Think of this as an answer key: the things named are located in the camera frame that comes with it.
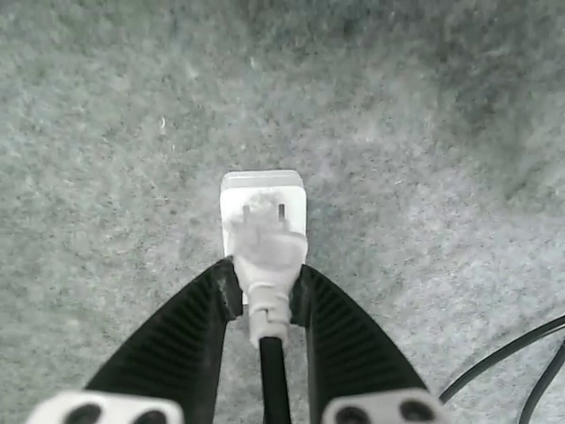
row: white power plug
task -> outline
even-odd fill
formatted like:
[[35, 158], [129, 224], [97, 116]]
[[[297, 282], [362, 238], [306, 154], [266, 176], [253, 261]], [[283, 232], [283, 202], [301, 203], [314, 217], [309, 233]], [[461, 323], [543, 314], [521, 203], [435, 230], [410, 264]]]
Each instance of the white power plug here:
[[[295, 170], [248, 170], [227, 173], [222, 180], [220, 211], [222, 214], [223, 252], [233, 254], [230, 229], [242, 222], [245, 211], [256, 213], [274, 203], [277, 213], [283, 212], [291, 232], [306, 237], [306, 191], [302, 178]], [[244, 294], [244, 305], [248, 299]]]
[[294, 170], [231, 172], [220, 196], [224, 252], [249, 304], [250, 339], [286, 345], [289, 293], [308, 251], [306, 192]]

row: black cable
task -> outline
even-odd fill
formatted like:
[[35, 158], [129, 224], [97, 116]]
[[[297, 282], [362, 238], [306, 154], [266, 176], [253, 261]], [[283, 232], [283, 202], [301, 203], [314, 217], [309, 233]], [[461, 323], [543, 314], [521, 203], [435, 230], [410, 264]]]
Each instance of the black cable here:
[[259, 341], [259, 350], [265, 406], [263, 423], [291, 424], [283, 342], [277, 337], [263, 337]]
[[522, 413], [520, 414], [518, 424], [528, 424], [530, 422], [530, 418], [533, 415], [539, 400], [542, 396], [544, 396], [544, 393], [559, 373], [561, 367], [563, 367], [563, 364], [565, 364], [565, 340], [563, 340], [561, 347], [547, 366], [544, 374], [541, 375], [538, 382], [536, 382], [536, 385], [533, 386], [530, 396], [528, 396], [528, 400], [526, 400]]
[[487, 369], [493, 367], [499, 362], [505, 360], [508, 356], [522, 350], [524, 347], [537, 342], [543, 337], [547, 337], [553, 334], [555, 331], [565, 329], [565, 315], [556, 318], [532, 331], [524, 334], [523, 336], [517, 338], [513, 342], [510, 342], [500, 348], [498, 351], [490, 354], [478, 364], [473, 366], [471, 369], [462, 374], [454, 382], [447, 387], [443, 393], [440, 395], [440, 401], [443, 403], [448, 402], [454, 395], [456, 395], [459, 390], [465, 387], [469, 382], [477, 378], [479, 375], [483, 374]]

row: cable strain relief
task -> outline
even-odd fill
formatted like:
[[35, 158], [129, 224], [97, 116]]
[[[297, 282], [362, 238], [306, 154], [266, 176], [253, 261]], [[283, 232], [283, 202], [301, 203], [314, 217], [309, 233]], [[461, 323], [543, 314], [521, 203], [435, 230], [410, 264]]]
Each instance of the cable strain relief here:
[[253, 283], [249, 292], [249, 330], [252, 345], [259, 349], [263, 337], [277, 337], [286, 346], [289, 341], [289, 294], [279, 285]]

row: gray carpet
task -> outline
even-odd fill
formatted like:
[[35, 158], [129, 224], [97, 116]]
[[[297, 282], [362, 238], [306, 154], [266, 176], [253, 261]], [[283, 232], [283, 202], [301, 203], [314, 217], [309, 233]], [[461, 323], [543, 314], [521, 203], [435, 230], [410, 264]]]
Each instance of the gray carpet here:
[[[0, 1], [0, 422], [222, 256], [228, 170], [300, 172], [309, 263], [434, 393], [563, 314], [564, 24], [562, 0]], [[472, 383], [454, 422], [516, 422], [563, 337]], [[258, 365], [236, 322], [216, 423], [260, 423]], [[564, 390], [532, 422], [565, 422]]]

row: black power cord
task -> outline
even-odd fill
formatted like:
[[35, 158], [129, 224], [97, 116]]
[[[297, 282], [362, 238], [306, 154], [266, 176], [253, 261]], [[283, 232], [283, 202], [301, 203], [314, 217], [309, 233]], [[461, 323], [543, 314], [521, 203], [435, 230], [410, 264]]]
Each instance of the black power cord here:
[[559, 370], [563, 367], [563, 364], [565, 364], [565, 340], [563, 340], [561, 347], [547, 366], [544, 374], [541, 375], [536, 385], [533, 386], [530, 396], [528, 396], [528, 400], [526, 400], [522, 413], [520, 414], [518, 424], [528, 424], [530, 422], [539, 400], [544, 396], [544, 393], [559, 373]]
[[263, 424], [291, 424], [283, 342], [277, 337], [263, 337], [259, 351], [265, 406]]
[[456, 395], [463, 387], [483, 374], [487, 369], [495, 366], [499, 362], [505, 360], [508, 356], [521, 351], [524, 347], [531, 345], [538, 340], [552, 335], [554, 332], [565, 329], [565, 315], [554, 319], [532, 331], [517, 338], [500, 348], [498, 351], [490, 354], [478, 364], [463, 373], [459, 378], [452, 382], [443, 393], [440, 395], [440, 401], [443, 403], [448, 402], [454, 395]]

